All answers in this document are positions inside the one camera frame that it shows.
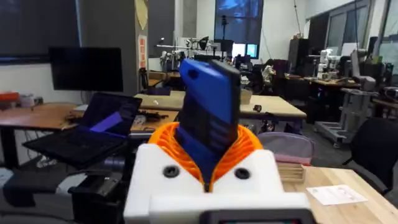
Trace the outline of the right gripper white and orange right finger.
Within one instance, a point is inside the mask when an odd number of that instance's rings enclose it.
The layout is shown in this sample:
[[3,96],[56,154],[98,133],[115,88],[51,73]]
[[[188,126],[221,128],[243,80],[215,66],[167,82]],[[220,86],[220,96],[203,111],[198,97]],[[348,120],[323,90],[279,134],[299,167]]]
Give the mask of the right gripper white and orange right finger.
[[215,167],[211,193],[282,192],[274,154],[263,148],[248,128],[238,126],[238,138]]

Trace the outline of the right gripper white and orange left finger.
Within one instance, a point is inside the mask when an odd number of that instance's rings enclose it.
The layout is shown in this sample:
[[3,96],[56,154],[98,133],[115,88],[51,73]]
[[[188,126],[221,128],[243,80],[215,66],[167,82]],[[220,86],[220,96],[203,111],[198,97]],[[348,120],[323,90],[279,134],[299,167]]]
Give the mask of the right gripper white and orange left finger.
[[198,222],[189,206],[204,192],[198,166],[174,137],[177,122],[155,130],[136,152],[123,218],[126,222]]

